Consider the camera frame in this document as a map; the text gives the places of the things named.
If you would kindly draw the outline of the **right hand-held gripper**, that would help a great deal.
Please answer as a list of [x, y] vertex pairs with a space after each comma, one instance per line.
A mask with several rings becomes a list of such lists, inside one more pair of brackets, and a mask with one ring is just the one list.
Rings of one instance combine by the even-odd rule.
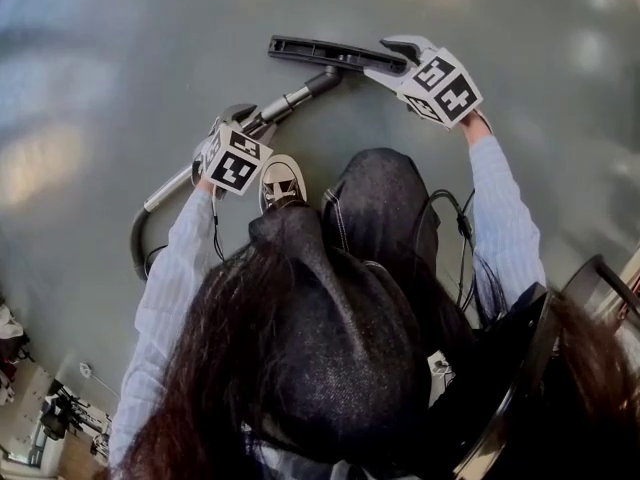
[[417, 35], [392, 35], [380, 40], [391, 52], [418, 68], [392, 73], [368, 67], [363, 74], [397, 97], [421, 118], [452, 129], [484, 100], [462, 63], [446, 48]]

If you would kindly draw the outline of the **black vacuum floor nozzle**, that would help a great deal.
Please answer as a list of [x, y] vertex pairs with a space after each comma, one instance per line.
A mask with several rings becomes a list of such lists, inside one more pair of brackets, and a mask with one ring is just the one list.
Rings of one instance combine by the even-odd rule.
[[335, 88], [345, 72], [363, 74], [376, 69], [384, 74], [402, 74], [407, 61], [401, 58], [354, 46], [273, 35], [267, 50], [269, 57], [319, 65], [324, 71], [305, 83], [312, 97]]

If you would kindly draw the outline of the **white cloth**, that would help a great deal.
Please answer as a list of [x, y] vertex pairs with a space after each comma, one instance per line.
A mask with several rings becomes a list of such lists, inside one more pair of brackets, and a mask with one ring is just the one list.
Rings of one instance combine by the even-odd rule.
[[6, 304], [0, 305], [0, 340], [10, 340], [24, 335], [24, 328], [14, 318]]

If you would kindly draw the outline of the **black tripod stands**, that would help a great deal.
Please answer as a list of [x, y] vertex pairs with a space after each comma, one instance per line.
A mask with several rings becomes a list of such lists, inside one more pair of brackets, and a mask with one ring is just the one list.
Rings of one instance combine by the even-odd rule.
[[51, 440], [63, 440], [71, 432], [84, 433], [91, 438], [90, 453], [104, 460], [109, 455], [111, 417], [71, 393], [60, 381], [54, 379], [41, 408], [40, 424]]

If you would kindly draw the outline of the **person's right forearm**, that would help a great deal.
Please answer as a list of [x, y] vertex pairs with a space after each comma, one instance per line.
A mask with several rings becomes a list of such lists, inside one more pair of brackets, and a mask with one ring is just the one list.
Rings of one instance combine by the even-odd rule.
[[477, 300], [485, 315], [493, 319], [509, 310], [533, 284], [546, 285], [540, 233], [485, 117], [474, 111], [460, 127], [469, 147], [475, 190]]

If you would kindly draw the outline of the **person's left forearm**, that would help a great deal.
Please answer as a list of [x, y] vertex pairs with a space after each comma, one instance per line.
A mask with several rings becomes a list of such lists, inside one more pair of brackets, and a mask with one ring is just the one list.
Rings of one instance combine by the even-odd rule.
[[200, 180], [169, 231], [168, 245], [156, 258], [140, 311], [182, 313], [211, 266], [214, 185]]

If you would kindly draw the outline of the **person's left canvas shoe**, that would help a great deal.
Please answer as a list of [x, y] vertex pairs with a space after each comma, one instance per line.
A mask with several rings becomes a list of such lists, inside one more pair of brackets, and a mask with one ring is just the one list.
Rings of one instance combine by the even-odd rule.
[[258, 201], [264, 214], [286, 203], [306, 203], [307, 191], [301, 169], [289, 155], [273, 155], [263, 166], [259, 180]]

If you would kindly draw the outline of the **person's dark trousers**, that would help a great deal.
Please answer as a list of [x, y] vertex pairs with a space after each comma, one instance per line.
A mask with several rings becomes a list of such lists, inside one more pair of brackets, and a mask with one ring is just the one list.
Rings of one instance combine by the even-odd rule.
[[428, 407], [427, 359], [447, 294], [439, 220], [406, 155], [357, 153], [319, 208], [289, 202], [249, 226], [282, 266], [261, 439], [353, 480], [402, 474], [396, 457]]

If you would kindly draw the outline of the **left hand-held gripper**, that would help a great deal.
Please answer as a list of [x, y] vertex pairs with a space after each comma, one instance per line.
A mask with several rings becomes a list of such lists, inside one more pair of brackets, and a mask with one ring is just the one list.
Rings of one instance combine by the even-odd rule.
[[[214, 131], [205, 139], [192, 163], [195, 183], [206, 179], [218, 188], [244, 195], [273, 150], [258, 141], [270, 141], [278, 123], [252, 118], [255, 104], [235, 104], [216, 118]], [[229, 126], [236, 123], [246, 134]]]

